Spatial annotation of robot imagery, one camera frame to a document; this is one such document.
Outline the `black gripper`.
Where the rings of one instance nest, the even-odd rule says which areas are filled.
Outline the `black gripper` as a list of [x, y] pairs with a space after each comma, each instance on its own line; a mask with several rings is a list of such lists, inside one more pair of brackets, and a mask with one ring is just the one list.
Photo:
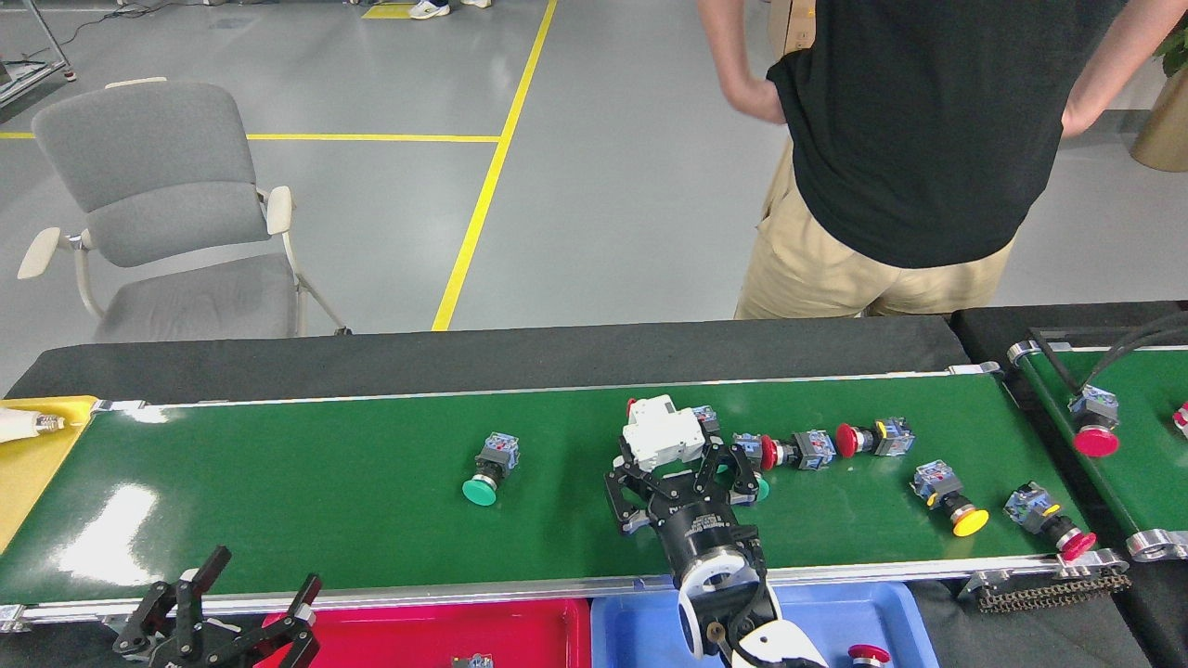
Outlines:
[[173, 584], [154, 582], [118, 634], [113, 651], [127, 660], [148, 661], [148, 667], [254, 667], [287, 648], [279, 667], [309, 667], [321, 649], [312, 631], [312, 603], [322, 588], [317, 573], [308, 575], [280, 619], [228, 644], [203, 649], [203, 631], [195, 628], [202, 622], [202, 595], [230, 559], [232, 552], [217, 546], [202, 566], [183, 571]]
[[704, 456], [710, 456], [714, 445], [718, 445], [716, 481], [708, 483], [701, 492], [695, 489], [694, 472], [663, 478], [642, 470], [624, 436], [619, 437], [621, 454], [605, 477], [606, 494], [620, 532], [632, 535], [642, 527], [653, 527], [674, 574], [684, 574], [697, 559], [710, 557], [720, 548], [742, 548], [747, 557], [758, 546], [758, 529], [741, 525], [729, 502], [754, 505], [764, 499], [760, 439], [734, 434], [726, 443], [710, 435], [702, 449]]

